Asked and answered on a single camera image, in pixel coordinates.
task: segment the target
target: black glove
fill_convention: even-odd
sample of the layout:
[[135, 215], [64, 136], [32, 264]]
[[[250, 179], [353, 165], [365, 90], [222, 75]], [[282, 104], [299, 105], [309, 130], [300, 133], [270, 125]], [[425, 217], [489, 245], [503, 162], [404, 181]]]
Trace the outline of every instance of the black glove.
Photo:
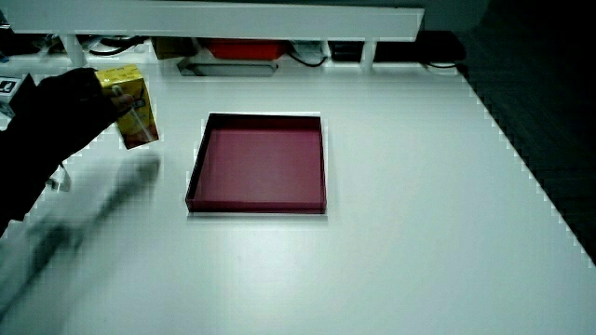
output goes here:
[[124, 108], [120, 105], [133, 102], [128, 95], [119, 99], [111, 101], [102, 95], [93, 69], [75, 69], [49, 77], [35, 89], [29, 108], [16, 112], [7, 134], [31, 143], [40, 158], [43, 155], [59, 164], [121, 116]]
[[61, 161], [88, 145], [133, 98], [108, 99], [93, 69], [49, 77], [0, 132], [0, 217], [22, 220]]

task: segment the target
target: juice box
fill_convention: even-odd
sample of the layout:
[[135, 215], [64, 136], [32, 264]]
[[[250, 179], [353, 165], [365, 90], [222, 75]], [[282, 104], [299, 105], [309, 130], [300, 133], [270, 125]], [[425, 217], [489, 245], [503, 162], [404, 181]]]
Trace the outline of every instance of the juice box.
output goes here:
[[131, 111], [116, 120], [127, 149], [159, 139], [151, 111], [147, 86], [136, 65], [99, 70], [95, 73], [102, 85], [103, 96], [112, 98], [130, 94], [134, 98]]

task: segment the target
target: red tray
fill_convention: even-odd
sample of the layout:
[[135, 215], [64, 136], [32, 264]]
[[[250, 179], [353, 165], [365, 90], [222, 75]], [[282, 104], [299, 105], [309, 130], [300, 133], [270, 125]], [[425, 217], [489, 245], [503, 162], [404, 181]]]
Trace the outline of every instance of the red tray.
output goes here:
[[205, 42], [215, 58], [228, 60], [276, 60], [286, 53], [286, 42], [212, 38]]
[[186, 205], [191, 212], [325, 213], [320, 118], [211, 114]]

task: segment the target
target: tray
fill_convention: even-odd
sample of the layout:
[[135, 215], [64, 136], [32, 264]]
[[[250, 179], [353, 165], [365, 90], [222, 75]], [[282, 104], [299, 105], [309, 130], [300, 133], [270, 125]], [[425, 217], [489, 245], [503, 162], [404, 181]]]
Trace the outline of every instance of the tray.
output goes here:
[[190, 212], [325, 213], [320, 117], [210, 114], [186, 205]]

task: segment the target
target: table surface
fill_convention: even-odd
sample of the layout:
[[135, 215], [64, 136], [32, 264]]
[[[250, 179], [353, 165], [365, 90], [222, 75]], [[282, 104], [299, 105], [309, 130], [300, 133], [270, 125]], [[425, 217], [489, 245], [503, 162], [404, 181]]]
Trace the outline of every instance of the table surface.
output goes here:
[[[110, 162], [153, 152], [155, 186], [56, 255], [0, 333], [596, 333], [588, 257], [461, 75], [140, 69], [161, 139], [127, 151], [110, 127], [67, 169], [93, 196]], [[189, 216], [210, 112], [320, 112], [327, 214]], [[89, 201], [45, 193], [29, 220]]]

